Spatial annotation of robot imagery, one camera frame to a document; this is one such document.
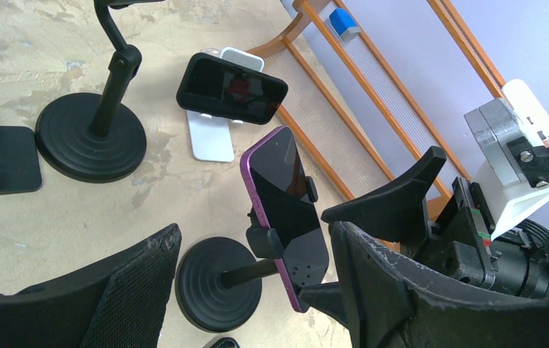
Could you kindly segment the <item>black round-base pole stand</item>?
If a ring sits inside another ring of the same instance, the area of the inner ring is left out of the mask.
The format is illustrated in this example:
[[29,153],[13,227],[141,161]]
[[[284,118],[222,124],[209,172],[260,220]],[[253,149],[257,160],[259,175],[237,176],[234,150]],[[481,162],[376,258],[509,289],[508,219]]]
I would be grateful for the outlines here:
[[146,133],[138,117],[123,105],[142,62],[110,14],[132,1],[95,1],[97,19],[115,48],[101,94],[74,93],[55,99],[36,122],[36,146],[61,174],[87,183],[109,183],[133,173],[146,154]]

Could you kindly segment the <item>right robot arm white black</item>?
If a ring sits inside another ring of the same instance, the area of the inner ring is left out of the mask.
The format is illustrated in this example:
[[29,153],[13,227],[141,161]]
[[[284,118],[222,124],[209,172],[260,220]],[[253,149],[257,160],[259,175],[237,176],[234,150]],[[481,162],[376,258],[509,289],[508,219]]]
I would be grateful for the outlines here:
[[445,161],[430,147],[392,182],[322,213],[339,279],[300,298],[360,344],[549,331],[549,230],[522,220],[497,235],[483,188],[462,178],[430,221],[425,196]]

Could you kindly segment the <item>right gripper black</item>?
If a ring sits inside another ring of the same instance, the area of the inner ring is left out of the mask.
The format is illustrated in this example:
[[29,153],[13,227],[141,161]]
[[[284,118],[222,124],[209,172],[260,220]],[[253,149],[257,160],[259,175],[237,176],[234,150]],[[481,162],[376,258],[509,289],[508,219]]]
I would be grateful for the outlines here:
[[426,194],[447,161],[431,146],[401,176],[351,201],[323,211],[329,225],[350,222],[377,239],[400,242],[403,255],[462,283],[491,289],[496,282],[491,234],[495,221],[476,182],[457,177],[453,196],[433,222]]

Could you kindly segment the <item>purple-cased phone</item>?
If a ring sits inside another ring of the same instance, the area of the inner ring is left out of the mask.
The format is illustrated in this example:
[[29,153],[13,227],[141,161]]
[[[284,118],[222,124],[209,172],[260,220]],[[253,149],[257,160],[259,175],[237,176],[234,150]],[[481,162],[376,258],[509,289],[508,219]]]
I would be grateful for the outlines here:
[[316,188],[302,165],[292,131],[280,126],[240,159],[257,224],[277,232],[283,252],[274,262],[292,308],[307,312],[302,288],[321,283],[329,253],[313,198]]

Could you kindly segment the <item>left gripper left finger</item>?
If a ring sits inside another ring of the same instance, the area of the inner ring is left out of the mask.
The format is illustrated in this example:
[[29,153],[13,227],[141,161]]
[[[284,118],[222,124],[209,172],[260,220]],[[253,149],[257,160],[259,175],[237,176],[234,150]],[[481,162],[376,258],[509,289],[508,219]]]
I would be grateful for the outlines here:
[[173,223],[71,273],[0,294],[0,347],[156,347],[181,240]]

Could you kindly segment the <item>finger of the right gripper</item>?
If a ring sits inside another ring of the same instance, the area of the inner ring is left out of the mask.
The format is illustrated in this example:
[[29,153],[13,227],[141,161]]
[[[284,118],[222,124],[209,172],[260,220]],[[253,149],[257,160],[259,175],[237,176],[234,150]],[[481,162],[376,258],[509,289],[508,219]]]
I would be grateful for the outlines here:
[[342,290],[338,282],[306,286],[300,291],[299,298],[309,307],[328,315],[343,327],[347,326]]

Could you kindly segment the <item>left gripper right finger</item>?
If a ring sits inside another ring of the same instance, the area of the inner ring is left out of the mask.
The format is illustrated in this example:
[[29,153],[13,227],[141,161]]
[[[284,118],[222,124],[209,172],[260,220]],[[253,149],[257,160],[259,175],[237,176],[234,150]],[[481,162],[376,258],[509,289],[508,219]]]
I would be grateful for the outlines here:
[[342,303],[336,319],[354,347],[549,347],[549,297],[448,278],[352,223],[330,231]]

